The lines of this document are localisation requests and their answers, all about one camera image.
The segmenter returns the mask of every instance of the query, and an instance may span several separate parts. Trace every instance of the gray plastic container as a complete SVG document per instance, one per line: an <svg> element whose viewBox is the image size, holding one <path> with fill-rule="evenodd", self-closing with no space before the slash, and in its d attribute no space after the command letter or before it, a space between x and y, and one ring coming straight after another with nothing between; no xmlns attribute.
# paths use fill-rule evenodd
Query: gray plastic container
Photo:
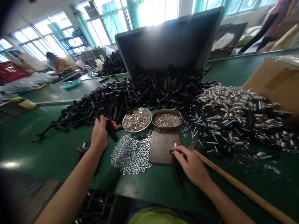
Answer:
<svg viewBox="0 0 299 224"><path fill-rule="evenodd" d="M115 40L126 69L134 80L138 64L165 72L173 66L190 65L204 70L217 35L224 8L219 7L116 34Z"/></svg>

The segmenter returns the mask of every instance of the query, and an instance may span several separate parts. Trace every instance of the cardboard box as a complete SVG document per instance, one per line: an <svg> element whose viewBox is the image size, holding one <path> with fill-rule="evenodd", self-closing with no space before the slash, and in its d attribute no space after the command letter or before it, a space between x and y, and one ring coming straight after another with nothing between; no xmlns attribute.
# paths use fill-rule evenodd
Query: cardboard box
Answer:
<svg viewBox="0 0 299 224"><path fill-rule="evenodd" d="M286 123L299 126L299 55L266 58L242 87L250 88L281 104L277 110L292 112Z"/></svg>

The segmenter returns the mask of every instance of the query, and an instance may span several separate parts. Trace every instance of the right hand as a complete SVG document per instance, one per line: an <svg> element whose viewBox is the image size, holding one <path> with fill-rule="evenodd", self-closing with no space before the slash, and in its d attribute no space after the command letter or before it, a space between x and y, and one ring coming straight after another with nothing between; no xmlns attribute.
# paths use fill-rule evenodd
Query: right hand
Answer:
<svg viewBox="0 0 299 224"><path fill-rule="evenodd" d="M193 151L190 151L185 146L177 146L172 148L174 155L181 164L187 177L198 186L201 190L208 188L212 180L206 170L201 158ZM187 156L187 161L177 151L182 151Z"/></svg>

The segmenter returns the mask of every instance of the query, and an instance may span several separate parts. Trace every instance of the hand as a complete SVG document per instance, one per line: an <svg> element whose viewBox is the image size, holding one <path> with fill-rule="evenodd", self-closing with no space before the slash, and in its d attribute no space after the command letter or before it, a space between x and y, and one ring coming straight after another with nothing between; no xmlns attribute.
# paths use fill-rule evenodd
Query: hand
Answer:
<svg viewBox="0 0 299 224"><path fill-rule="evenodd" d="M106 131L106 118L101 115L99 121L97 118L94 122L93 132L91 134L91 145L90 147L99 149L102 154L108 145L108 133ZM120 128L120 125L116 125L114 121L111 121L114 130Z"/></svg>
<svg viewBox="0 0 299 224"><path fill-rule="evenodd" d="M190 151L185 146L177 146L172 150L174 150L175 157L192 183L201 190L208 188L213 183L201 158L195 152ZM182 151L187 156L187 161L177 151Z"/></svg>
<svg viewBox="0 0 299 224"><path fill-rule="evenodd" d="M287 20L287 19L283 19L283 20L281 21L281 23L279 23L279 24L277 25L277 30L278 30L281 26L283 26L283 25L285 24L286 20Z"/></svg>

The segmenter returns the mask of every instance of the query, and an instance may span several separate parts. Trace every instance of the clear plastic bag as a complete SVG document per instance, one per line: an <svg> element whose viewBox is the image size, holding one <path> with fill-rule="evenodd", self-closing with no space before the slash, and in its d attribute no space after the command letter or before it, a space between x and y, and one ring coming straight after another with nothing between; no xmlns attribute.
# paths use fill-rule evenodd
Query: clear plastic bag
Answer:
<svg viewBox="0 0 299 224"><path fill-rule="evenodd" d="M35 72L27 78L21 78L16 81L0 86L0 91L10 92L10 93L24 93L36 89L37 87L47 84L58 76L51 76L46 73Z"/></svg>

